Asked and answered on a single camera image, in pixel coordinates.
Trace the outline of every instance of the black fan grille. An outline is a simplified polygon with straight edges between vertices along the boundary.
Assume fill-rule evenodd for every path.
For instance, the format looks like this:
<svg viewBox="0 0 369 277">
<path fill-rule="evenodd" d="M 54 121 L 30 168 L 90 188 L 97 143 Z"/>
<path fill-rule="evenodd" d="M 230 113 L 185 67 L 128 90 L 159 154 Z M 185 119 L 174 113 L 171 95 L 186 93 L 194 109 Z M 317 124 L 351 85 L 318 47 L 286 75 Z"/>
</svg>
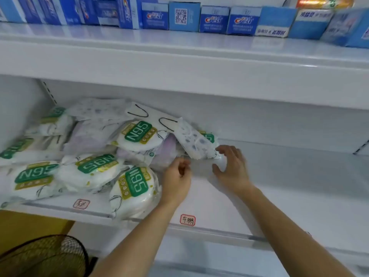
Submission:
<svg viewBox="0 0 369 277">
<path fill-rule="evenodd" d="M 2 277 L 84 277 L 87 267 L 85 248 L 68 235 L 40 237 L 0 255 Z"/>
</svg>

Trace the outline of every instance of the handwritten label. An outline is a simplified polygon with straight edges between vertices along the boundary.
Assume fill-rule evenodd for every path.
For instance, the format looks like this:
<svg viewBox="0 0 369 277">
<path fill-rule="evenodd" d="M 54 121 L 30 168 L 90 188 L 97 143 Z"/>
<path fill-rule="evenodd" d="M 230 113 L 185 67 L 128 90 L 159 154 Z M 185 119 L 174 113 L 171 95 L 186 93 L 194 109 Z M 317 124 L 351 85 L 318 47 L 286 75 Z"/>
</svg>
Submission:
<svg viewBox="0 0 369 277">
<path fill-rule="evenodd" d="M 84 199 L 78 199 L 74 205 L 73 205 L 73 208 L 76 208 L 76 209 L 86 209 L 87 206 L 90 204 L 90 200 L 84 200 Z"/>
<path fill-rule="evenodd" d="M 195 218 L 195 216 L 182 214 L 179 222 L 181 224 L 186 224 L 186 225 L 189 225 L 189 226 L 194 226 L 195 223 L 196 223 L 196 218 Z"/>
</svg>

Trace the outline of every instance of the black drawn ear loop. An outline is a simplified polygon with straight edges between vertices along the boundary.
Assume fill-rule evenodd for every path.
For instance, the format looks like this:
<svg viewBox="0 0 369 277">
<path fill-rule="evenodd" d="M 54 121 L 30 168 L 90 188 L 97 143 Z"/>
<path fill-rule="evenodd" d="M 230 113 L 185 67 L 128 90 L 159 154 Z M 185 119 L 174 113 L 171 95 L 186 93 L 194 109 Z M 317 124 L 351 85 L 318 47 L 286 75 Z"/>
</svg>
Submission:
<svg viewBox="0 0 369 277">
<path fill-rule="evenodd" d="M 165 128 L 169 129 L 170 131 L 174 132 L 174 130 L 170 129 L 168 126 L 164 125 L 164 124 L 161 122 L 161 119 L 162 119 L 162 118 L 164 118 L 164 119 L 166 119 L 166 120 L 174 121 L 175 123 L 177 123 L 178 121 L 176 121 L 176 120 L 171 120 L 170 118 L 166 118 L 166 117 L 161 117 L 161 118 L 159 118 L 159 122 L 160 122 L 160 124 L 161 124 L 162 126 L 164 126 Z"/>
<path fill-rule="evenodd" d="M 132 113 L 130 113 L 130 112 L 127 112 L 127 114 L 131 114 L 131 115 L 138 116 L 138 117 L 148 117 L 148 116 L 149 116 L 148 112 L 146 112 L 143 108 L 141 108 L 141 107 L 140 107 L 140 106 L 138 106 L 137 104 L 135 104 L 135 106 L 136 106 L 137 108 L 141 109 L 142 111 L 144 111 L 144 112 L 146 113 L 146 115 L 147 115 L 147 116 L 139 116 L 139 115 L 137 115 L 137 114 L 132 114 Z"/>
</svg>

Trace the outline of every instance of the human arm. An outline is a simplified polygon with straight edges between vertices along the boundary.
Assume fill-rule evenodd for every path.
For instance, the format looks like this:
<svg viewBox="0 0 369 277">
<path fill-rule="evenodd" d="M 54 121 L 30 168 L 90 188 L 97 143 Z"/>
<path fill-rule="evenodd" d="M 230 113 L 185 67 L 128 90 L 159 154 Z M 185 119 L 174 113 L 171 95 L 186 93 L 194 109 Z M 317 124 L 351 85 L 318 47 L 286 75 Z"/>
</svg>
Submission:
<svg viewBox="0 0 369 277">
<path fill-rule="evenodd" d="M 227 157 L 227 168 L 221 172 L 213 164 L 214 174 L 250 209 L 291 277 L 354 276 L 250 182 L 246 160 L 239 149 L 222 145 L 217 150 Z"/>
<path fill-rule="evenodd" d="M 176 158 L 164 173 L 157 207 L 101 262 L 90 277 L 144 277 L 177 207 L 191 185 L 190 162 Z"/>
</svg>

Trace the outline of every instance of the hand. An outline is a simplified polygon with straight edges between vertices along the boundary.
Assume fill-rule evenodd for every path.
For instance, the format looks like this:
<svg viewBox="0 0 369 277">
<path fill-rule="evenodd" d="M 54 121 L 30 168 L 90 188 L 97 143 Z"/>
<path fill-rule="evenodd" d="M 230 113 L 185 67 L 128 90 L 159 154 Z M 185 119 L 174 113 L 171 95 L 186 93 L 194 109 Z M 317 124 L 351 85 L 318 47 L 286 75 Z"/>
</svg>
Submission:
<svg viewBox="0 0 369 277">
<path fill-rule="evenodd" d="M 213 173 L 229 190 L 237 196 L 250 192 L 254 185 L 249 180 L 246 167 L 246 159 L 240 149 L 235 146 L 221 145 L 216 150 L 227 157 L 227 167 L 221 172 L 216 164 L 213 164 Z"/>
<path fill-rule="evenodd" d="M 192 172 L 190 160 L 176 158 L 166 169 L 163 176 L 163 191 L 159 204 L 177 207 L 186 198 L 191 186 Z"/>
</svg>

